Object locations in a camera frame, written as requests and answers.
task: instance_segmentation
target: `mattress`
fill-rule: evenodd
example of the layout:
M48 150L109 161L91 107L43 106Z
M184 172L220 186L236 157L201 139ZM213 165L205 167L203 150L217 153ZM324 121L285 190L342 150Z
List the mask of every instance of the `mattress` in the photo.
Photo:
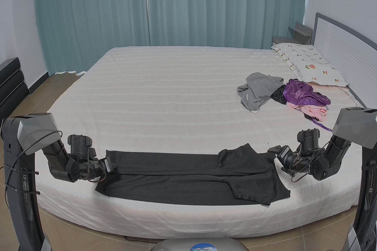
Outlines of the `mattress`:
M70 134L106 150L217 154L249 143L257 152L298 145L315 125L301 112L270 99L257 114L240 103L236 88L253 72L294 77L273 50L149 46L113 48L51 107L63 142ZM355 106L345 88L316 86L331 99L324 125L332 128L342 107ZM331 132L320 129L320 144ZM340 171L324 180L291 183L275 160L291 197L270 206L187 206L106 197L94 183L54 179L36 153L39 205L51 213L118 235L147 238L250 237L295 228L349 209L358 201L361 147L352 144Z

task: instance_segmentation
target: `floral pillowcase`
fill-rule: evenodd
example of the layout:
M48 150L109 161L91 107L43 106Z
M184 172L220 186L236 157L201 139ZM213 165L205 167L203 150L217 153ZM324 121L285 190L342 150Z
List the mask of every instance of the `floral pillowcase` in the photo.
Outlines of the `floral pillowcase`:
M327 62L312 45L280 43L271 47L303 82L346 87L343 74Z

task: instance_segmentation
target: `gray towel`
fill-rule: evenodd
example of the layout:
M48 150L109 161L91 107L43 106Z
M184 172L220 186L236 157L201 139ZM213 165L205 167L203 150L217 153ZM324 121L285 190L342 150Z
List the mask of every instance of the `gray towel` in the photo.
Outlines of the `gray towel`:
M237 88L237 93L241 96L241 103L245 108L252 112L259 111L259 107L266 103L282 84L281 77L254 72L246 78L246 84Z

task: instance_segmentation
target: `floor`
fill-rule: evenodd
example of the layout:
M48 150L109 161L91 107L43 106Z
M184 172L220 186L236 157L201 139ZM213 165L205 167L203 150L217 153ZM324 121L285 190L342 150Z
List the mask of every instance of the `floor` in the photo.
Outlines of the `floor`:
M28 95L12 113L12 116L31 112L46 112L55 100L78 79L73 73L53 75L33 94ZM3 144L0 141L0 166L4 161ZM0 171L0 250L17 250L18 242L4 195L4 172ZM274 235L238 239L250 251L341 250L348 228L353 222L356 206L338 215L316 221ZM54 251L149 251L158 240L128 238L103 233L65 221L40 208L44 232Z

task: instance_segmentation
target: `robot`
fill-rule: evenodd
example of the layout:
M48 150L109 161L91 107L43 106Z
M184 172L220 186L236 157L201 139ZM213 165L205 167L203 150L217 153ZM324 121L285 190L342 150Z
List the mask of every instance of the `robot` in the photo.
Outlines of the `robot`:
M376 250L377 221L377 109L348 107L341 109L333 135L327 147L318 146L319 130L300 131L296 151L289 146L275 146L274 152L282 170L297 182L306 175L321 181L341 168L342 159L351 143L362 146L361 190L356 217L351 224L343 251ZM35 188L35 155L42 150L48 160L51 175L60 180L79 179L98 182L116 170L110 158L97 159L87 136L70 135L67 153L51 113L30 114L3 120L5 186L9 210L16 230L19 251L52 251L42 230ZM304 173L298 180L293 178ZM246 251L237 240L230 238L170 239L153 251Z

